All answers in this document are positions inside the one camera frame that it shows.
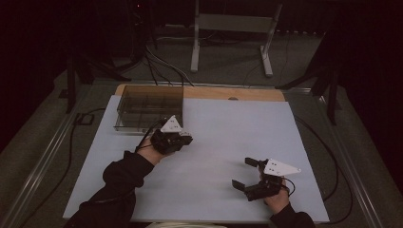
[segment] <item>white table top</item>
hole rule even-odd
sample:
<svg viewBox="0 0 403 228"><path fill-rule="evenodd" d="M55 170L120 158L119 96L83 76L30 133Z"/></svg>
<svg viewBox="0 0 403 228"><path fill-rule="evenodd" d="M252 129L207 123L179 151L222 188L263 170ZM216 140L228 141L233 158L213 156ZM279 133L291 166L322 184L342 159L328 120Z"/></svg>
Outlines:
<svg viewBox="0 0 403 228"><path fill-rule="evenodd" d="M125 150L133 151L142 138L115 131L120 98L115 95L109 101L67 204L66 219L105 185L104 169ZM244 163L245 157L300 168L301 173L286 177L297 187L290 198L294 209L307 212L315 222L329 221L288 103L184 99L183 127L193 142L145 178L136 190L133 221L266 223L271 213L262 200L249 202L231 184L258 183L259 172Z"/></svg>

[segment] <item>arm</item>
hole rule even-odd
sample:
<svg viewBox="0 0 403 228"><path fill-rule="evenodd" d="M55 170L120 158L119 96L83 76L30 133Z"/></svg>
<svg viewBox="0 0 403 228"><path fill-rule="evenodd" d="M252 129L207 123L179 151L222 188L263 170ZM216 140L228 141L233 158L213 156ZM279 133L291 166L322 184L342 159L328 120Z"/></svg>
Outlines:
<svg viewBox="0 0 403 228"><path fill-rule="evenodd" d="M144 145L149 144L149 140L144 142ZM164 157L153 146L144 147L137 153L125 152L123 159L112 162L105 169L103 178L106 185L80 205L65 228L127 227L136 204L133 190L143 186L144 177Z"/></svg>
<svg viewBox="0 0 403 228"><path fill-rule="evenodd" d="M314 222L308 214L294 211L286 189L281 189L277 195L265 198L264 201L273 212L270 220L278 228L315 228Z"/></svg>

